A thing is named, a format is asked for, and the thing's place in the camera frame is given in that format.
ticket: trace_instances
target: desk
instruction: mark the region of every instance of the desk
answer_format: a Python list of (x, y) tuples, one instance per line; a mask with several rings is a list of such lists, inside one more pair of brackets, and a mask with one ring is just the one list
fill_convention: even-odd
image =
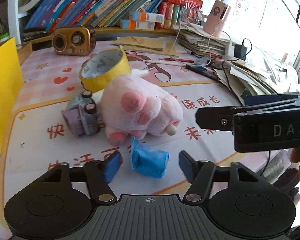
[[(93, 53), (113, 47), (111, 41), (97, 42)], [(156, 60), (158, 55), (135, 52), (127, 52), (127, 55), (131, 68), (148, 68), (150, 75), (145, 79), (179, 96), (184, 118), (175, 136), (158, 138), (147, 135), (144, 139), (149, 145), (170, 152), (166, 175), (162, 179), (145, 177), (133, 171), (129, 140), (120, 146), (124, 162), (110, 184), (116, 195), (178, 193), (182, 197), (189, 184), (178, 167), (180, 150), (186, 150), (195, 159), (208, 159), (219, 165), (240, 160), (253, 171), (258, 171), (265, 164), (267, 152), (238, 154), (234, 151), (231, 133), (201, 130), (195, 124), (194, 114), (199, 107), (237, 105), (236, 99), (223, 85), (179, 66), (147, 65), (142, 61), (146, 58)], [(49, 138), (49, 127), (62, 122), (60, 110), (64, 109), (66, 101), (83, 90), (78, 73), (82, 63), (90, 56), (57, 56), (49, 48), (33, 52), (22, 65), (24, 85), (7, 126), (4, 150), (0, 157), (0, 239), (11, 236), (3, 218), (4, 204), (45, 173), (56, 160), (76, 166), (76, 161), (82, 165), (80, 161), (84, 157), (79, 156), (84, 154), (80, 152), (90, 152), (89, 158), (101, 159), (111, 153), (110, 150), (113, 151), (103, 130), (95, 136), (76, 139), (64, 126), (63, 136)], [(73, 186), (87, 193), (84, 185)], [(224, 183), (216, 184), (213, 193), (224, 187)]]

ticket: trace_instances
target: roll of tape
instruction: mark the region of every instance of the roll of tape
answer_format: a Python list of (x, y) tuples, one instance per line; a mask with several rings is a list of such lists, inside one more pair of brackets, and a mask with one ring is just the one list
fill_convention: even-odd
[(85, 61), (79, 78), (86, 90), (93, 93), (106, 88), (119, 75), (131, 73), (128, 58), (123, 49), (107, 49)]

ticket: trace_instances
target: plush toy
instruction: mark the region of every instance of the plush toy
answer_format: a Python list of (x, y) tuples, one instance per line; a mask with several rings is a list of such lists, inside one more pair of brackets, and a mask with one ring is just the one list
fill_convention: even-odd
[(183, 117), (176, 99), (175, 94), (136, 75), (116, 77), (107, 85), (100, 101), (110, 143), (118, 146), (128, 134), (138, 140), (147, 132), (155, 136), (174, 135)]

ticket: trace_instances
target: white cable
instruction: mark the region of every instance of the white cable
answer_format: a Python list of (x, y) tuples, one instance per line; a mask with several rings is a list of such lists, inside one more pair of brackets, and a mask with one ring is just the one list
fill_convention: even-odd
[[(174, 41), (174, 43), (173, 43), (173, 45), (172, 45), (172, 48), (171, 48), (170, 51), (169, 51), (169, 57), (172, 58), (172, 59), (174, 59), (175, 61), (181, 62), (181, 61), (179, 61), (178, 59), (176, 59), (176, 58), (174, 58), (174, 57), (172, 57), (172, 56), (170, 55), (172, 49), (174, 48), (174, 46), (175, 46), (175, 44), (176, 44), (176, 41), (178, 40), (178, 36), (179, 36), (180, 30), (181, 30), (181, 0), (180, 0), (180, 2), (179, 2), (179, 15), (180, 15), (179, 30), (178, 30), (178, 33), (177, 33), (177, 35), (176, 35), (176, 37), (175, 37), (175, 41)], [(208, 41), (209, 54), (210, 54), (210, 60), (209, 60), (209, 63), (204, 64), (204, 65), (193, 65), (193, 64), (188, 64), (188, 65), (193, 66), (193, 67), (205, 67), (205, 66), (208, 66), (208, 65), (211, 63), (211, 61), (212, 61), (212, 55), (211, 55), (211, 48), (210, 48), (210, 39), (211, 39), (211, 37), (213, 36), (213, 34), (215, 34), (217, 31), (218, 31), (218, 30), (216, 30), (214, 33), (212, 33), (212, 34), (210, 35), (210, 38), (209, 38), (209, 41)], [(223, 33), (225, 33), (227, 36), (229, 36), (229, 39), (230, 39), (230, 40), (229, 40), (229, 43), (230, 43), (230, 46), (231, 46), (231, 37), (230, 37), (230, 35), (229, 35), (227, 32), (225, 32), (225, 31), (221, 31), (221, 30), (220, 30), (219, 32), (223, 32)]]

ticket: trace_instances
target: purple toy vehicle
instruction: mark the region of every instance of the purple toy vehicle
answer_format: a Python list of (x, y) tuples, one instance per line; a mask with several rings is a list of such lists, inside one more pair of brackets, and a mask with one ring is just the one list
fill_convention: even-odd
[(91, 135), (100, 131), (97, 106), (91, 97), (91, 91), (84, 91), (72, 98), (66, 110), (61, 111), (67, 127), (76, 136)]

